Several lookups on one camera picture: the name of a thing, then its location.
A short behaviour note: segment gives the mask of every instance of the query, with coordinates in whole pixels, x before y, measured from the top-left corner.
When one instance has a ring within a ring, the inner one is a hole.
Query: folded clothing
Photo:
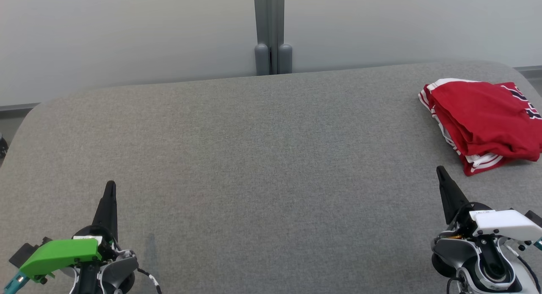
[[[468,176],[515,159],[540,157],[542,117],[513,82],[439,79],[418,97]]]

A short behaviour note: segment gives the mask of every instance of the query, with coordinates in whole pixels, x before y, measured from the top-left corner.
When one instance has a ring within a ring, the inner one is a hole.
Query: wall baseboard
[[[520,72],[527,80],[542,78],[542,66],[514,67],[514,69]]]
[[[36,105],[39,105],[39,103],[27,103],[24,105],[4,105],[0,106],[0,112],[14,111],[18,109],[33,109]]]

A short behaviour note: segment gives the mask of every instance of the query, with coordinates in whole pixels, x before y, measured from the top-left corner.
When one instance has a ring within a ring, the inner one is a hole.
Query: gray fabric surface
[[[467,178],[416,94],[438,78],[513,81],[490,62],[116,87],[36,107],[0,171],[0,279],[24,242],[91,223],[107,180],[122,247],[165,293],[445,292],[430,240],[444,165],[472,201],[542,214],[540,163]],[[533,249],[525,258],[542,273]],[[64,293],[60,274],[22,293]],[[138,275],[133,293],[152,293]]]

